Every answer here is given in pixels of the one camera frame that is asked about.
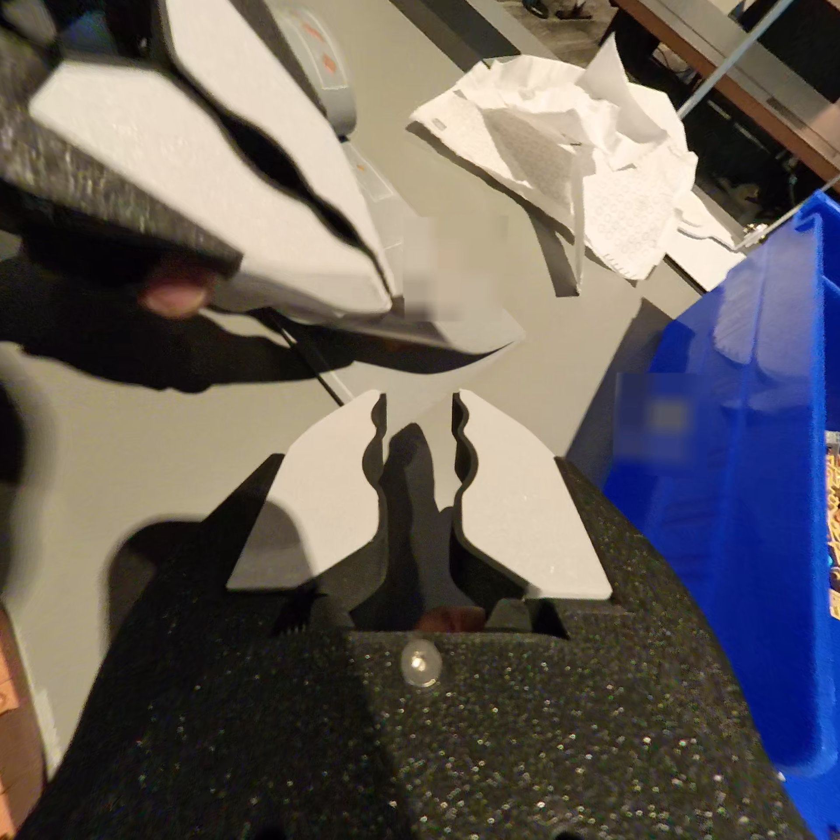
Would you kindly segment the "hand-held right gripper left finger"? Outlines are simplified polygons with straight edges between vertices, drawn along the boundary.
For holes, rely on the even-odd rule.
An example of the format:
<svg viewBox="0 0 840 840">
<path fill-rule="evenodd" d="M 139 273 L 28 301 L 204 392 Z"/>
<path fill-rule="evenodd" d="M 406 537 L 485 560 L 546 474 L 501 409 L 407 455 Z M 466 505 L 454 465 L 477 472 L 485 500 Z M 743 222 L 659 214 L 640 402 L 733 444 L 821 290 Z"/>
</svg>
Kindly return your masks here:
<svg viewBox="0 0 840 840">
<path fill-rule="evenodd" d="M 228 578 L 231 592 L 379 588 L 388 564 L 385 426 L 385 394 L 368 391 L 290 446 Z"/>
</svg>

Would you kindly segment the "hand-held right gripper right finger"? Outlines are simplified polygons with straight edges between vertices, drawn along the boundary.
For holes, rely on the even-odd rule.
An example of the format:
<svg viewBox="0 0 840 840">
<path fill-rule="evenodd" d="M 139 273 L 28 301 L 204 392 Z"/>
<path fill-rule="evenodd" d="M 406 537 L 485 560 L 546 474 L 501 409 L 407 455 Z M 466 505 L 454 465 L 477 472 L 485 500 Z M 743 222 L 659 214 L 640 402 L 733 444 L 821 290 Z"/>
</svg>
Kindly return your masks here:
<svg viewBox="0 0 840 840">
<path fill-rule="evenodd" d="M 453 395 L 450 570 L 473 601 L 607 601 L 613 587 L 553 452 L 471 391 Z"/>
</svg>

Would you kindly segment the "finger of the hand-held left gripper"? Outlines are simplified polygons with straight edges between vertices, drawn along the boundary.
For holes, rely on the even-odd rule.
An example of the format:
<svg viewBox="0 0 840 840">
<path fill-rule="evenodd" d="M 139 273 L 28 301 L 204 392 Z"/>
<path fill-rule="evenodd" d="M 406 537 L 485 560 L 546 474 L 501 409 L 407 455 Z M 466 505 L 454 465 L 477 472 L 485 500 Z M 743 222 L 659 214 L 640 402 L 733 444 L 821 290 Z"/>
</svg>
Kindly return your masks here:
<svg viewBox="0 0 840 840">
<path fill-rule="evenodd" d="M 161 37 L 185 81 L 218 114 L 245 158 L 301 221 L 270 225 L 289 245 L 304 292 L 394 292 L 392 269 L 318 84 L 338 92 L 346 81 L 330 41 L 294 50 L 264 2 L 159 2 Z"/>
<path fill-rule="evenodd" d="M 241 255 L 215 291 L 234 311 L 376 316 L 392 299 L 371 257 L 314 210 L 270 185 L 217 122 L 153 70 L 65 62 L 29 114 Z"/>
</svg>

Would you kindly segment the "grey instruction booklet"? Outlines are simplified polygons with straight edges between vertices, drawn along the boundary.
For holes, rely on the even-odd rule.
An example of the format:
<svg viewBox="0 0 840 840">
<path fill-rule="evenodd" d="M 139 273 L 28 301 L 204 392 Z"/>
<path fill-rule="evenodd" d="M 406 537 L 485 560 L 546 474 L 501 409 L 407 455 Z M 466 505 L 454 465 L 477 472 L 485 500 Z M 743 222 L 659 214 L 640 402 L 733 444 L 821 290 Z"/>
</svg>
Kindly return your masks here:
<svg viewBox="0 0 840 840">
<path fill-rule="evenodd" d="M 301 67 L 316 100 L 336 129 L 355 126 L 355 102 L 347 64 L 335 37 L 309 7 L 292 2 L 237 2 L 243 15 L 271 21 L 288 56 L 290 71 Z M 410 320 L 404 301 L 381 318 L 337 321 L 292 318 L 262 309 L 253 315 L 280 333 L 340 405 L 363 392 L 390 395 L 390 408 L 409 419 L 448 399 L 477 371 L 524 338 L 510 313 L 493 303 L 457 320 Z"/>
</svg>

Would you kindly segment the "person's left hand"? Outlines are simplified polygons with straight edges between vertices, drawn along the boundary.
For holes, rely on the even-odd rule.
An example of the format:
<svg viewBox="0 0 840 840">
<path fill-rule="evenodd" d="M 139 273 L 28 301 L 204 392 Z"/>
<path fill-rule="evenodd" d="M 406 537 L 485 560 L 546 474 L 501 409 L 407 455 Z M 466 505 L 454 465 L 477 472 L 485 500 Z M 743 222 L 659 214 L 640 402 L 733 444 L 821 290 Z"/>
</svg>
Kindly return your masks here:
<svg viewBox="0 0 840 840">
<path fill-rule="evenodd" d="M 217 273 L 211 266 L 174 255 L 152 270 L 138 301 L 143 309 L 165 319 L 189 319 L 210 302 L 216 282 Z"/>
</svg>

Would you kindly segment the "blue plastic bin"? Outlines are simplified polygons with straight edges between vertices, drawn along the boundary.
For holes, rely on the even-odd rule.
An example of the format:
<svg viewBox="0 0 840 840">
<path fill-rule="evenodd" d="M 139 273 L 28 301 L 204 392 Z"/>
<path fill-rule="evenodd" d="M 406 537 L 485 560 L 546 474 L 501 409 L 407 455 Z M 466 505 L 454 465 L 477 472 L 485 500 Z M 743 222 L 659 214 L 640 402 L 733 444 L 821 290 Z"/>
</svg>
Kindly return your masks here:
<svg viewBox="0 0 840 840">
<path fill-rule="evenodd" d="M 634 657 L 673 834 L 838 838 L 838 202 L 674 318 L 641 300 L 569 451 L 679 583 Z"/>
</svg>

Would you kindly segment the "crumpled white paper bag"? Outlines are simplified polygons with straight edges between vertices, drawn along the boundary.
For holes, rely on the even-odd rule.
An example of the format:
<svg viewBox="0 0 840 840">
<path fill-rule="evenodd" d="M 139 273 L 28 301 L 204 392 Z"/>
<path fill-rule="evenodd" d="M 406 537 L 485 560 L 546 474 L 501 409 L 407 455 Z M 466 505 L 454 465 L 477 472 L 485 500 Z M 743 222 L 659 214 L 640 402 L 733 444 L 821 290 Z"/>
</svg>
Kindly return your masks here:
<svg viewBox="0 0 840 840">
<path fill-rule="evenodd" d="M 629 80 L 614 37 L 585 68 L 525 55 L 478 62 L 409 121 L 570 231 L 576 290 L 587 249 L 644 280 L 672 237 L 711 220 L 676 109 Z"/>
</svg>

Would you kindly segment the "flat white paper sheet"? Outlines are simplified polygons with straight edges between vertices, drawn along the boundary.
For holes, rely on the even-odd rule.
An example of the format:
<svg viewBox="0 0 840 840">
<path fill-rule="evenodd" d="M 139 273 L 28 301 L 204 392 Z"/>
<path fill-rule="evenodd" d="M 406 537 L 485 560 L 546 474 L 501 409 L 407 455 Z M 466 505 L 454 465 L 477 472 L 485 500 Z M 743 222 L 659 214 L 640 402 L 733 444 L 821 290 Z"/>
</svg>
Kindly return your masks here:
<svg viewBox="0 0 840 840">
<path fill-rule="evenodd" d="M 711 291 L 746 258 L 737 249 L 743 227 L 696 188 L 678 210 L 665 254 L 703 291 Z"/>
</svg>

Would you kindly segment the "brown wooden table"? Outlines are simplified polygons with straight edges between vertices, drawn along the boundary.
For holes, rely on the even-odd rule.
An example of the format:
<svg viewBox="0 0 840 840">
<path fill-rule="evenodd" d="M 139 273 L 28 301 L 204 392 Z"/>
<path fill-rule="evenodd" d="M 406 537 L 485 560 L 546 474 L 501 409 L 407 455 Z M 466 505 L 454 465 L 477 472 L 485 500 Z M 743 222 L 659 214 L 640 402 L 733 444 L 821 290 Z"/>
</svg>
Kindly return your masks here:
<svg viewBox="0 0 840 840">
<path fill-rule="evenodd" d="M 829 101 L 728 16 L 723 2 L 619 1 L 616 8 L 682 59 L 809 170 L 838 175 L 838 102 Z"/>
</svg>

